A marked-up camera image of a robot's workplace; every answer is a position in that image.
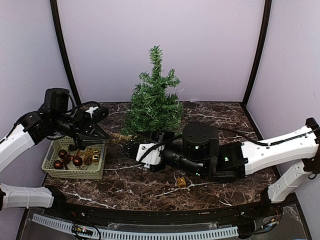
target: white cable tray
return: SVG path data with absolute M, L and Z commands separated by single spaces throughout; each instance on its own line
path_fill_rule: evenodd
M 71 229 L 73 223 L 68 220 L 59 220 L 51 217 L 43 216 L 34 213 L 32 221 L 48 228 L 73 234 Z M 93 231 L 91 239 L 99 239 L 97 230 L 93 227 L 85 226 L 87 229 Z M 228 227 L 207 231 L 194 231 L 194 232 L 181 232 L 181 233 L 143 233 L 143 232 L 127 232 L 127 231 L 114 231 L 99 228 L 102 240 L 217 240 L 224 238 L 237 237 L 238 227 Z M 85 234 L 78 233 L 79 236 L 88 237 Z

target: lavender wall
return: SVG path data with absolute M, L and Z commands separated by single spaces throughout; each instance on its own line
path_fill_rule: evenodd
M 320 123 L 320 1 L 273 1 L 248 109 L 264 138 Z M 284 173 L 290 164 L 279 166 Z M 314 240 L 320 239 L 320 177 L 296 190 Z
M 48 0 L 0 0 L 0 138 L 23 114 L 37 110 L 47 88 L 68 88 Z M 41 142 L 0 173 L 0 183 L 39 187 L 49 146 Z M 0 212 L 0 239 L 14 240 L 22 208 Z
M 83 101 L 128 101 L 139 73 L 151 70 L 154 45 L 163 48 L 165 72 L 175 68 L 182 81 L 181 100 L 242 100 L 264 0 L 58 2 Z

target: marble table surface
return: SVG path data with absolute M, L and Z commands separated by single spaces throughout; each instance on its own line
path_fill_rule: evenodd
M 101 126 L 120 133 L 129 103 L 104 103 L 109 116 Z M 241 131 L 257 138 L 239 103 L 184 102 L 182 126 L 206 122 L 217 127 Z M 220 144 L 244 141 L 228 132 L 219 133 Z M 185 188 L 176 179 L 184 177 Z M 260 200 L 260 192 L 277 180 L 272 168 L 265 168 L 233 183 L 210 182 L 167 166 L 152 173 L 129 159 L 120 144 L 108 145 L 103 179 L 79 180 L 46 177 L 44 185 L 57 186 L 73 204 L 135 211 L 185 211 L 236 206 Z

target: small christmas tree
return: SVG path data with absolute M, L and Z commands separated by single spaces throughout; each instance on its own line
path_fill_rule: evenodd
M 131 110 L 127 113 L 125 132 L 172 131 L 180 126 L 183 106 L 177 94 L 168 94 L 167 88 L 175 88 L 180 80 L 171 69 L 167 76 L 162 73 L 162 50 L 155 46 L 149 50 L 152 74 L 142 72 L 131 97 Z

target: plastic basket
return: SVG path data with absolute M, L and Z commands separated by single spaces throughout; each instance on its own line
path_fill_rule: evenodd
M 89 148 L 97 149 L 100 152 L 100 161 L 98 165 L 91 164 L 88 166 L 87 170 L 79 170 L 70 162 L 68 170 L 65 169 L 55 169 L 54 161 L 59 160 L 58 152 L 61 149 L 68 150 L 68 146 L 75 142 L 71 137 L 64 137 L 60 140 L 52 141 L 44 161 L 42 163 L 42 170 L 47 172 L 52 178 L 61 178 L 61 179 L 88 179 L 88 180 L 99 180 L 102 179 L 104 173 L 104 165 L 106 160 L 107 146 L 104 144 L 92 145 Z

